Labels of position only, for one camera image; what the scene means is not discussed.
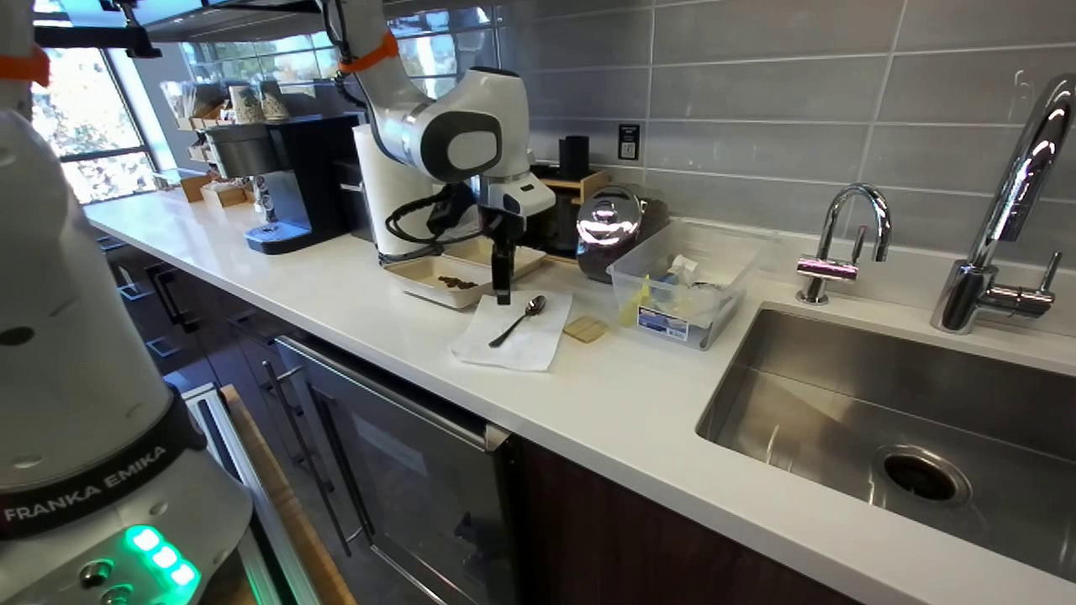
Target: plastic container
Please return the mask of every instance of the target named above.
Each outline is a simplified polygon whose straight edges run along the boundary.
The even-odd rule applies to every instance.
[[[671,221],[608,264],[619,323],[705,349],[769,247],[767,236]]]

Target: undercabinet refrigerator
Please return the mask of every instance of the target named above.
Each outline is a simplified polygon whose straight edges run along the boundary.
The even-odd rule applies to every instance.
[[[488,421],[317,338],[280,335],[280,386],[365,548],[430,602],[517,602],[504,439]]]

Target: wall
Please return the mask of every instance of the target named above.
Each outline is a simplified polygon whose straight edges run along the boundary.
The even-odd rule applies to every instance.
[[[818,231],[852,178],[893,242],[967,247],[1039,86],[1076,70],[1072,0],[512,0],[491,61],[528,78],[534,153],[595,161],[676,212]],[[616,124],[642,119],[642,161]],[[1076,247],[1076,143],[1013,259]]]

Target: wall tile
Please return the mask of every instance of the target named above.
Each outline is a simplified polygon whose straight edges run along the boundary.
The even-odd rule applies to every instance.
[[[649,0],[504,0],[504,15],[514,24],[525,21],[558,21],[570,14],[595,14],[595,11],[637,11]]]
[[[866,119],[883,61],[654,67],[652,118]]]
[[[502,61],[517,70],[645,63],[649,11],[506,28]]]
[[[645,127],[652,169],[852,182],[866,124],[697,124]]]
[[[980,229],[988,196],[943,196],[943,192],[904,192],[883,189],[893,209],[893,242],[915,247],[937,247],[966,256]],[[1076,264],[1072,229],[1076,205],[1039,202],[1019,236],[1019,242],[1002,242],[997,259],[1044,264],[1053,252],[1064,252],[1063,264]]]
[[[1072,43],[1072,0],[909,0],[897,48]]]
[[[1019,127],[904,127],[875,129],[863,178],[904,189],[995,192]],[[1044,196],[1076,198],[1076,151],[1064,147]]]
[[[591,165],[616,165],[616,119],[570,119],[570,118],[534,118],[531,119],[531,159],[558,165],[558,143],[566,133],[585,133]]]
[[[525,73],[537,118],[642,118],[645,67]]]
[[[818,231],[841,184],[649,171],[645,189],[664,198],[676,215]]]
[[[637,165],[608,165],[605,169],[612,174],[612,184],[633,184],[633,189],[645,189],[645,171]]]
[[[902,0],[723,0],[659,6],[654,63],[878,54],[890,48]]]
[[[880,118],[1022,124],[1039,91],[1072,67],[1076,48],[897,56]]]

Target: bottle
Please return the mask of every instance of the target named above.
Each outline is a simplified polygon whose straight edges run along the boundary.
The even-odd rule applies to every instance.
[[[260,81],[260,100],[262,100],[262,114],[264,119],[284,119],[289,106],[280,96],[280,82],[273,78]]]
[[[255,100],[252,86],[233,82],[229,103],[233,103],[233,124],[264,124],[262,103]]]

